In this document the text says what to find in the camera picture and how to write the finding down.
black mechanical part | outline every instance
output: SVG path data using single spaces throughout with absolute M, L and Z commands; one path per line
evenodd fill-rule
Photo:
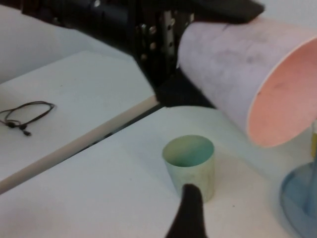
M 264 11 L 252 0 L 0 0 L 0 4 L 77 29 L 132 55 L 166 107 L 213 107 L 176 67 L 178 44 L 191 16 L 242 24 Z

cardboard tube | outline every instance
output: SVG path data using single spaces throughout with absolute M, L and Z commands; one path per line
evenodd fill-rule
M 317 118 L 317 34 L 265 18 L 192 23 L 178 51 L 185 75 L 254 143 L 284 143 Z

blue base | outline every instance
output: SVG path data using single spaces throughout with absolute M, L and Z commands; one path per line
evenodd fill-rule
M 280 193 L 283 212 L 302 238 L 317 238 L 317 218 L 313 208 L 308 205 L 313 167 L 313 163 L 310 163 L 291 172 L 283 181 Z

white paper cylinder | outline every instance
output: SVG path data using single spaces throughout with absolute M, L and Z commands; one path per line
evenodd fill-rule
M 208 202 L 214 193 L 214 146 L 198 135 L 185 135 L 172 140 L 163 150 L 168 173 L 181 197 L 183 186 L 193 184 Z
M 284 143 L 317 118 L 316 32 L 258 18 L 192 23 L 178 60 L 185 75 L 256 144 Z

white tabletop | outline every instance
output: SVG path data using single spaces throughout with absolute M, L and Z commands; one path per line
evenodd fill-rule
M 68 158 L 157 104 L 133 61 L 90 52 L 0 85 L 0 111 L 31 101 L 51 102 L 57 108 L 29 125 L 31 137 L 0 125 L 0 193 Z M 15 112 L 12 118 L 26 122 L 46 109 L 28 107 Z
M 291 237 L 277 214 L 275 183 L 311 160 L 309 133 L 262 150 L 219 111 L 188 107 L 159 110 L 1 195 L 0 237 L 163 238 L 179 198 L 161 152 L 186 134 L 215 144 L 210 238 Z

